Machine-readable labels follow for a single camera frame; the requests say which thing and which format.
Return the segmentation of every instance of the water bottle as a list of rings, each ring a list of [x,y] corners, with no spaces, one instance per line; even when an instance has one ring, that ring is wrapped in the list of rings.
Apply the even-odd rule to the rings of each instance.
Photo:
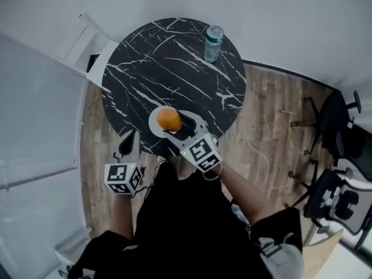
[[[219,57],[223,39],[223,29],[219,26],[209,26],[205,36],[204,59],[214,63]]]

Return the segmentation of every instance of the wooden floor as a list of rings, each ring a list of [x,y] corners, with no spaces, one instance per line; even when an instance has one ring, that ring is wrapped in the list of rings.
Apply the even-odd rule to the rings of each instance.
[[[313,172],[309,167],[309,156],[303,151],[309,147],[314,136],[312,128],[291,128],[294,120],[314,121],[311,106],[303,98],[312,96],[318,108],[331,93],[330,89],[301,78],[284,73],[262,69],[251,65],[246,70],[246,97],[241,110],[231,128],[220,138],[220,152],[224,160],[236,169],[247,181],[254,183],[280,210],[283,204],[293,202],[302,192],[294,181],[288,178],[288,172],[301,174],[302,179],[310,181]],[[100,89],[90,84],[85,101],[83,129],[81,137],[81,171],[83,198],[88,224],[96,236],[109,227],[113,194],[103,184],[105,163],[111,162],[112,151],[118,136],[105,117],[101,102]],[[246,134],[251,146],[245,139]],[[317,148],[312,158],[320,162],[320,172],[332,164],[331,156],[324,149]],[[193,172],[182,158],[172,158],[180,178],[186,178]],[[151,183],[156,166],[154,155],[142,154],[142,163],[146,167],[144,184]],[[133,198],[134,224],[145,192]]]

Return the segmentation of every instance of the wrist strap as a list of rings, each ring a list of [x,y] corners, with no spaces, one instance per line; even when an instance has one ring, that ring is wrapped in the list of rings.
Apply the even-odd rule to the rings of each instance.
[[[218,174],[217,176],[215,176],[214,178],[209,179],[209,178],[206,178],[206,177],[204,176],[205,173],[203,173],[203,174],[202,174],[202,175],[203,175],[203,178],[204,178],[205,180],[207,180],[207,181],[213,181],[213,180],[215,180],[215,179],[218,179],[218,178],[220,177],[221,173],[222,173],[222,165],[221,165],[221,163],[219,163],[219,166],[220,166],[220,171],[219,171],[219,174]]]

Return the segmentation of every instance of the black chair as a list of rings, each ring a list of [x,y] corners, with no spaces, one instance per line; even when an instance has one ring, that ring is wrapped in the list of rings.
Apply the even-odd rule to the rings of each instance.
[[[350,122],[348,109],[358,108],[358,112],[362,111],[358,93],[354,91],[355,102],[346,104],[344,97],[340,91],[334,91],[327,97],[320,112],[318,112],[312,97],[304,98],[304,101],[309,101],[316,118],[315,124],[304,123],[301,121],[291,122],[291,127],[315,127],[316,134],[310,150],[305,150],[304,154],[309,155],[313,152],[314,147],[322,140],[322,147],[327,149],[335,149],[336,133],[343,133]]]
[[[342,224],[353,235],[357,235],[363,230],[363,234],[355,246],[356,249],[359,249],[372,229],[372,189],[353,187],[346,180],[341,179],[337,174],[340,171],[329,169],[326,169],[316,179],[318,161],[312,160],[311,163],[315,165],[315,169],[310,185],[299,181],[292,172],[289,173],[289,176],[299,181],[307,189],[306,193],[292,206],[309,197],[303,215],[314,220],[314,223],[319,224],[317,219],[325,218]],[[352,177],[350,169],[340,173]]]
[[[337,166],[339,159],[350,161],[363,177],[372,182],[372,134],[358,125],[336,134],[336,150],[330,150]]]

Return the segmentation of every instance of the black marble tabletop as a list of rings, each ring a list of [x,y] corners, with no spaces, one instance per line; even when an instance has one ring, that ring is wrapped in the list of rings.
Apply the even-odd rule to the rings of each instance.
[[[151,22],[126,37],[110,57],[101,90],[105,113],[119,135],[138,130],[143,151],[179,155],[149,127],[150,114],[160,106],[200,115],[218,137],[237,118],[245,97],[243,61],[225,36],[218,60],[206,62],[207,27],[183,18]]]

